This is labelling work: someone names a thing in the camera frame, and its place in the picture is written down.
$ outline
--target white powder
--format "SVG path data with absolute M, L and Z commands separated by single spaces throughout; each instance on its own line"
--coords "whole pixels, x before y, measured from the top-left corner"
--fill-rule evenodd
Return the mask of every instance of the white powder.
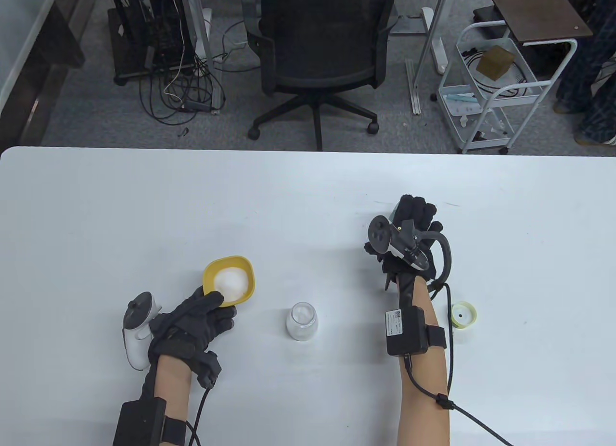
M 214 288 L 225 302 L 235 302 L 248 292 L 248 274 L 242 268 L 224 268 L 214 277 Z

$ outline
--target qr code label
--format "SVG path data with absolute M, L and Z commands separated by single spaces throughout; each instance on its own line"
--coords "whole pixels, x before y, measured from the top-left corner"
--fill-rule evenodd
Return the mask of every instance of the qr code label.
M 385 327 L 387 327 L 387 337 L 402 334 L 402 312 L 393 310 L 385 313 Z

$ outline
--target chair wheel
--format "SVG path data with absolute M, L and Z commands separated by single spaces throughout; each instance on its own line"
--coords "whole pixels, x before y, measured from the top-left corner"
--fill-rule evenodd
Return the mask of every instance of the chair wheel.
M 370 125 L 368 125 L 368 134 L 376 135 L 378 132 L 379 132 L 379 123 L 370 122 Z
M 260 135 L 261 131 L 257 127 L 251 127 L 251 129 L 248 131 L 248 138 L 250 138 L 252 141 L 258 140 Z
M 121 77 L 114 77 L 114 83 L 115 85 L 119 87 L 123 87 L 124 85 L 126 85 L 127 82 L 128 82 L 128 79 L 121 78 Z

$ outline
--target brown table top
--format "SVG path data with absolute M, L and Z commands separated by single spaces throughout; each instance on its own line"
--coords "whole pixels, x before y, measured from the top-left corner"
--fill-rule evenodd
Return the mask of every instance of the brown table top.
M 520 42 L 589 37 L 592 31 L 568 0 L 493 0 Z

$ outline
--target white vr controller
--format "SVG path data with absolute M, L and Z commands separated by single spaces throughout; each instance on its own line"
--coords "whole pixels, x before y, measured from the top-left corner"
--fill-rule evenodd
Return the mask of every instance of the white vr controller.
M 149 292 L 141 292 L 128 304 L 122 323 L 122 334 L 126 357 L 133 369 L 143 371 L 150 365 L 148 349 L 154 338 L 150 321 L 158 315 L 160 309 Z

